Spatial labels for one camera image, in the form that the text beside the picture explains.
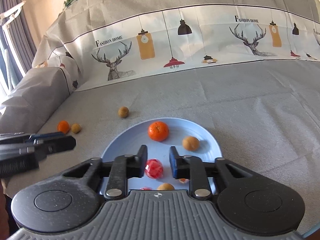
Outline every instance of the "red candy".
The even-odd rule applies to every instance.
[[[159,179],[163,174],[162,163],[157,159],[147,160],[146,164],[146,175],[152,179]]]
[[[152,190],[151,187],[141,187],[140,189],[141,189],[141,190]]]

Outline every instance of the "gray curtain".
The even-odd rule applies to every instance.
[[[20,2],[21,0],[0,0],[0,11],[7,11]],[[23,8],[19,16],[10,23],[9,32],[22,67],[27,72],[31,68],[31,63],[36,54],[36,46],[23,14]]]

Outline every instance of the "deer head print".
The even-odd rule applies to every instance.
[[[108,81],[110,80],[114,80],[114,79],[118,79],[118,78],[122,78],[122,77],[129,77],[129,76],[133,76],[135,75],[135,71],[130,70],[130,71],[118,71],[117,66],[122,62],[122,58],[127,55],[131,49],[131,45],[132,42],[130,42],[130,46],[128,48],[128,46],[121,42],[124,45],[124,51],[122,52],[121,50],[119,50],[119,56],[116,58],[115,61],[111,62],[110,59],[106,58],[106,54],[103,55],[103,58],[99,56],[99,52],[100,49],[98,49],[97,55],[94,56],[92,55],[92,57],[98,61],[98,62],[102,62],[105,63],[107,67],[110,68],[109,70],[109,75],[108,75]]]
[[[263,31],[262,28],[258,25],[258,27],[259,27],[260,30],[261,30],[261,34],[258,35],[258,32],[256,31],[256,37],[254,37],[254,38],[253,38],[253,42],[250,43],[250,42],[248,41],[248,39],[247,39],[246,37],[244,37],[243,31],[241,32],[241,35],[237,32],[238,26],[239,26],[239,24],[237,24],[237,26],[235,27],[234,31],[232,31],[230,27],[229,27],[229,29],[230,29],[230,31],[232,32],[232,34],[233,34],[236,38],[242,40],[242,41],[243,41],[243,44],[244,44],[245,46],[248,46],[248,47],[251,49],[251,51],[252,51],[252,53],[253,53],[254,55],[261,56],[261,57],[276,56],[276,54],[273,54],[273,53],[263,52],[263,51],[260,52],[260,51],[257,50],[257,46],[258,46],[258,44],[259,44],[258,40],[261,40],[262,38],[264,38],[264,36],[266,36],[266,33],[267,33],[267,30],[266,30],[266,29],[264,29],[264,31]]]

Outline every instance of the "metal screw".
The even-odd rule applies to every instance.
[[[210,195],[210,191],[205,188],[200,188],[195,191],[197,197],[207,197]]]
[[[106,195],[109,197],[119,197],[121,194],[122,194],[122,191],[118,188],[112,188],[106,192]]]

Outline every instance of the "blue plate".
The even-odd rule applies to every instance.
[[[156,142],[149,138],[148,127],[155,121],[165,122],[169,126],[169,136],[162,142]],[[190,152],[182,147],[185,136],[194,136],[200,140],[200,147],[195,152]],[[169,163],[169,148],[175,146],[179,155],[198,156],[204,162],[214,162],[215,158],[222,157],[220,147],[214,137],[202,126],[180,118],[158,118],[138,123],[116,137],[102,154],[104,162],[113,161],[119,155],[137,154],[142,144],[148,147],[148,159],[158,159],[164,167],[161,179],[151,179],[146,175],[142,178],[128,180],[128,190],[151,187],[156,190],[162,183],[170,183],[175,189],[189,189],[189,183],[182,184],[172,177]],[[104,178],[101,192],[106,188],[108,178]],[[212,192],[215,192],[213,180],[210,178]]]

